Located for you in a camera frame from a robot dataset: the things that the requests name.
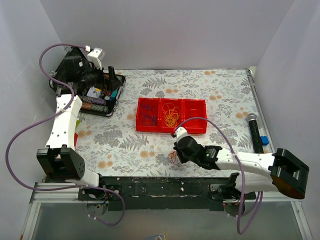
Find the red three-compartment tray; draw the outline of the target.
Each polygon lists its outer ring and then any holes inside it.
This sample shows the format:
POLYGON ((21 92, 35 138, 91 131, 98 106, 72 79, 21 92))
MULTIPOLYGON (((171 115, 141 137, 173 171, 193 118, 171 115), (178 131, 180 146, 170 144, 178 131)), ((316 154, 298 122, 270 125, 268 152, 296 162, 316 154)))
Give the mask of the red three-compartment tray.
POLYGON ((195 119, 184 123, 194 117, 207 117, 204 99, 140 97, 135 119, 136 131, 172 134, 182 124, 190 134, 205 134, 205 120, 195 119))

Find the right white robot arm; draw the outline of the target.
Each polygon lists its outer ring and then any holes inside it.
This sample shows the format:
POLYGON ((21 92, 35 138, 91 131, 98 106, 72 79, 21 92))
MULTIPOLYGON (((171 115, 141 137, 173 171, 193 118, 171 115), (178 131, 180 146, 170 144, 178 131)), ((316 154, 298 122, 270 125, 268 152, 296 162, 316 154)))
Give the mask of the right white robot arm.
POLYGON ((220 146, 202 146, 191 136, 179 137, 174 150, 182 164, 193 162, 206 170, 244 171, 226 186, 227 195, 237 199, 246 191, 275 192, 302 200, 305 198, 309 167, 284 148, 275 153, 232 153, 220 146))

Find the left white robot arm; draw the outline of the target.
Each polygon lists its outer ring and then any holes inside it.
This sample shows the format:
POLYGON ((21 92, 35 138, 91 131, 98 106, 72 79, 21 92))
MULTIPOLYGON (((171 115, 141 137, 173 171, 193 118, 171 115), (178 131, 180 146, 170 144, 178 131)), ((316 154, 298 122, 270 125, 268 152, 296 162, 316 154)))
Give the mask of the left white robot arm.
POLYGON ((106 187, 99 183, 99 174, 89 170, 75 150, 78 114, 84 111, 110 117, 117 97, 106 100, 86 94, 95 87, 119 96, 126 78, 116 74, 113 66, 104 72, 100 59, 91 53, 87 57, 67 54, 57 68, 56 77, 60 83, 51 82, 50 85, 56 93, 58 115, 45 147, 37 151, 37 160, 50 180, 90 186, 89 194, 95 200, 101 200, 106 196, 106 187))

